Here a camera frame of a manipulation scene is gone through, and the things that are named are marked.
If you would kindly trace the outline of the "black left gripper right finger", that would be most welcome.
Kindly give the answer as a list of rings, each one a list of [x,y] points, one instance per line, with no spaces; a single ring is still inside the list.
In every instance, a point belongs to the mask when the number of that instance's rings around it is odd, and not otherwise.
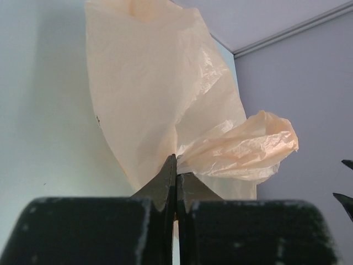
[[[302,200],[224,200],[176,177],[181,264],[340,264],[321,212]]]

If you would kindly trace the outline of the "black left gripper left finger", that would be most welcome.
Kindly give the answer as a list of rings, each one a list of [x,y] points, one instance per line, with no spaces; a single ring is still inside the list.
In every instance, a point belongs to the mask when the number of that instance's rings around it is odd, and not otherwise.
[[[130,197],[40,197],[20,214],[2,264],[172,264],[177,159]]]

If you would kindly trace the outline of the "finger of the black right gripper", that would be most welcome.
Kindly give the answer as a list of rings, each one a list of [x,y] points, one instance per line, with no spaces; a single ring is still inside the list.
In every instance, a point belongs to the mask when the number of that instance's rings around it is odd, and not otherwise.
[[[342,160],[341,162],[348,168],[353,169],[353,160]]]
[[[353,199],[343,194],[333,193],[333,196],[340,202],[349,218],[353,218]]]

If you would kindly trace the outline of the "banana print plastic bag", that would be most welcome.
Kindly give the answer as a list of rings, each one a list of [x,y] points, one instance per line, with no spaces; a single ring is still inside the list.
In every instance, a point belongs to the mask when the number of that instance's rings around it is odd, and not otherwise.
[[[171,1],[87,1],[89,89],[104,137],[140,189],[176,155],[224,199],[256,187],[298,149],[289,120],[246,116],[232,71],[196,8]]]

